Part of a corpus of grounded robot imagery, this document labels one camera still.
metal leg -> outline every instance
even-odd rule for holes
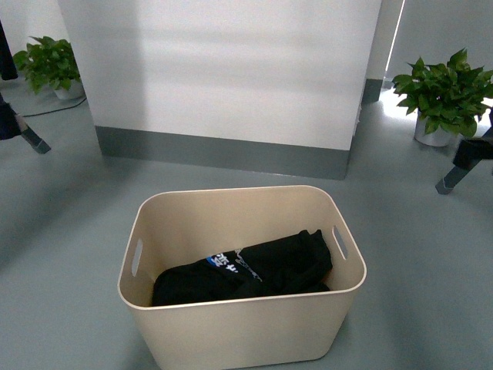
[[[483,135],[483,138],[488,139],[492,137],[493,127],[490,127],[488,131]],[[447,173],[447,175],[443,179],[438,181],[438,183],[434,186],[439,194],[449,194],[454,189],[454,187],[469,173],[469,171],[475,168],[476,165],[481,161],[480,159],[475,158],[458,158],[458,154],[456,154],[456,157],[454,158],[454,164],[461,164],[461,166],[455,166],[454,168],[452,168],[450,172]]]
[[[16,115],[15,111],[7,104],[0,94],[0,138],[10,139],[21,135],[25,141],[39,154],[50,151],[50,146],[28,126],[22,116]]]
[[[454,189],[455,185],[457,185],[469,173],[469,171],[470,170],[464,170],[460,167],[455,166],[450,170],[449,173],[447,173],[447,175],[443,179],[438,181],[438,183],[434,187],[439,194],[447,195]]]

floor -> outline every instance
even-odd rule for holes
[[[22,81],[0,90],[22,114],[72,104]],[[0,142],[0,368],[158,370],[116,290],[139,205],[169,190],[287,184],[334,198],[368,275],[326,356],[265,368],[493,368],[492,163],[437,194],[454,145],[412,140],[413,117],[382,96],[391,103],[363,107],[344,181],[103,158],[87,103],[29,118],[52,151]]]

folded garment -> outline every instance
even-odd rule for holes
[[[328,291],[332,268],[320,230],[210,256],[161,273],[152,306]]]

green leaf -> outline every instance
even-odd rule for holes
[[[434,133],[438,130],[440,126],[440,121],[436,118],[429,117],[428,121],[426,121],[426,126],[424,127],[424,133],[428,135],[429,133]]]
[[[67,69],[68,67],[70,67],[70,64],[69,64],[69,61],[67,59],[59,62],[59,63],[56,63],[56,65],[60,68],[60,69]]]
[[[459,111],[456,107],[448,107],[441,111],[441,115],[446,120],[452,121],[454,118],[459,117]]]
[[[424,95],[419,95],[418,102],[420,110],[427,110],[428,108],[430,108],[430,104],[428,103]]]
[[[60,81],[60,86],[65,90],[69,90],[71,85],[72,83],[70,79],[63,79],[62,81]]]
[[[473,137],[478,130],[478,124],[473,117],[465,117],[464,123],[459,128],[459,133],[465,137]]]
[[[393,84],[407,85],[409,83],[413,83],[413,78],[412,78],[412,76],[409,76],[409,75],[397,75],[392,80],[392,83]]]
[[[58,90],[60,88],[60,80],[59,79],[54,79],[49,83],[49,86],[54,89]]]
[[[428,116],[440,116],[441,110],[443,109],[442,103],[438,103],[436,106],[431,107],[426,111]]]
[[[493,84],[489,84],[485,87],[485,98],[493,99]]]
[[[464,65],[468,59],[467,49],[461,49],[450,57],[447,63],[447,67],[457,69],[459,66]]]

beige storage bin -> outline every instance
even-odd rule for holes
[[[153,283],[165,269],[304,229],[322,230],[334,265],[325,281],[332,291],[149,306]],[[146,200],[118,289],[161,369],[204,370],[324,356],[365,277],[360,251],[325,192],[258,187],[161,193]]]

